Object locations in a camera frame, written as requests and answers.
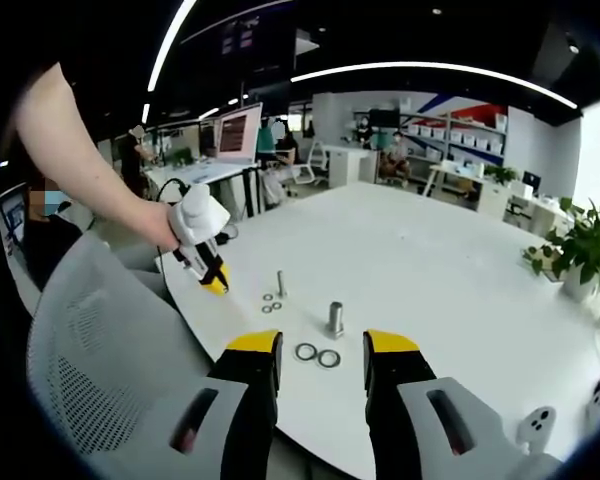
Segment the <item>chair backrest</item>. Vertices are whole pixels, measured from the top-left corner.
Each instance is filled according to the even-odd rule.
[[[115,451],[158,399],[208,372],[182,317],[91,232],[51,275],[33,319],[27,379],[87,460]]]
[[[329,154],[324,150],[324,145],[320,140],[314,139],[309,150],[307,164],[326,170],[329,166]]]

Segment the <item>person's arm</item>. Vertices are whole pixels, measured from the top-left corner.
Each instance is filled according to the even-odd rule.
[[[140,156],[141,156],[141,157],[142,157],[144,160],[146,160],[147,162],[152,162],[152,163],[153,163],[153,162],[154,162],[154,160],[156,159],[156,156],[155,156],[153,153],[151,153],[151,152],[147,152],[147,151],[146,151],[146,150],[145,150],[145,149],[142,147],[142,145],[136,145],[136,146],[134,147],[134,150],[135,150],[136,152],[138,152],[138,154],[139,154],[139,155],[140,155]]]
[[[60,64],[23,95],[15,121],[33,162],[67,195],[154,245],[170,250],[178,247],[167,221],[168,205],[134,195],[98,152]]]

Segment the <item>metal bolt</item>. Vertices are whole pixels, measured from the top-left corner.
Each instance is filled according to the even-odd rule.
[[[331,302],[329,306],[329,324],[327,330],[335,338],[340,337],[344,333],[344,324],[342,323],[342,303]]]
[[[280,298],[287,296],[287,290],[284,288],[284,279],[282,278],[282,270],[278,270],[278,296]]]

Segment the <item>blue stripe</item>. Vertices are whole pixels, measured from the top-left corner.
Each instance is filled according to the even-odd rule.
[[[429,100],[427,103],[425,103],[422,107],[420,107],[418,109],[418,113],[427,113],[429,110],[442,105],[444,102],[446,102],[447,100],[450,100],[451,98],[453,98],[452,95],[446,95],[446,94],[438,94],[435,97],[433,97],[431,100]]]

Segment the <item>green leaves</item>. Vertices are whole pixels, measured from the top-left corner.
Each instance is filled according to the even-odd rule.
[[[569,213],[571,205],[573,205],[573,201],[569,197],[562,197],[560,199],[560,210],[563,212]]]
[[[585,210],[573,204],[570,198],[560,199],[560,208],[573,215],[574,226],[566,235],[560,236],[553,229],[547,236],[547,244],[540,249],[529,247],[523,257],[531,264],[534,272],[540,273],[544,262],[551,262],[551,271],[560,279],[562,274],[574,267],[582,267],[580,283],[591,281],[600,275],[600,208],[591,202],[591,209]]]
[[[533,272],[536,275],[540,275],[540,273],[542,272],[542,260],[540,260],[539,258],[534,258],[533,260],[531,260],[531,268],[533,268]]]

